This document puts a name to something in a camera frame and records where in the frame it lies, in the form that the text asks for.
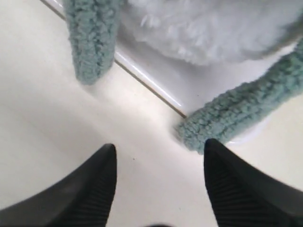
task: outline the plush toy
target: plush toy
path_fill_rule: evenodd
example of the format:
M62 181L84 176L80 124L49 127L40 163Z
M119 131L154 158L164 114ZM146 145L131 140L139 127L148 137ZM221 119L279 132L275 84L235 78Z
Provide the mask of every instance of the plush toy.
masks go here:
M122 0L64 0L77 79L95 83L112 65ZM219 95L187 117L178 134L190 150L203 154L208 138L228 142L303 91L303 40L250 83Z

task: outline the white fluffy fabric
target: white fluffy fabric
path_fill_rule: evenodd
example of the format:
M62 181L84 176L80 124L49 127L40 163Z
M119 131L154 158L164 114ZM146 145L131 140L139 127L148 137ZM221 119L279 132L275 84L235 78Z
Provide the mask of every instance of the white fluffy fabric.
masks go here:
M197 65L261 58L302 16L303 0L127 0L137 41Z

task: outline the teal fuzzy strap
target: teal fuzzy strap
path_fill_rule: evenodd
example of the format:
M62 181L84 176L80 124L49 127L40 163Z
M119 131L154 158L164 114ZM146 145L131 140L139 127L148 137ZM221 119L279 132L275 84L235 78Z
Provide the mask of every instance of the teal fuzzy strap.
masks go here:
M229 90L194 112L179 125L178 134L190 150L203 154L208 138L226 143L301 92L303 40L258 80Z
M77 79L94 84L112 66L121 0L64 0Z

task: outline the white floor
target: white floor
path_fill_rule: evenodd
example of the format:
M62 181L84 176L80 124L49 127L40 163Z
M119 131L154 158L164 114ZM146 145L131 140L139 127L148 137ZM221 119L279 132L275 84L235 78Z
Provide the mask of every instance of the white floor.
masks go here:
M55 183L106 142L118 150L109 227L215 227L203 157L172 136L181 117L116 64L74 77L65 22L40 1L0 1L0 207ZM303 96L277 110L239 156L303 189Z

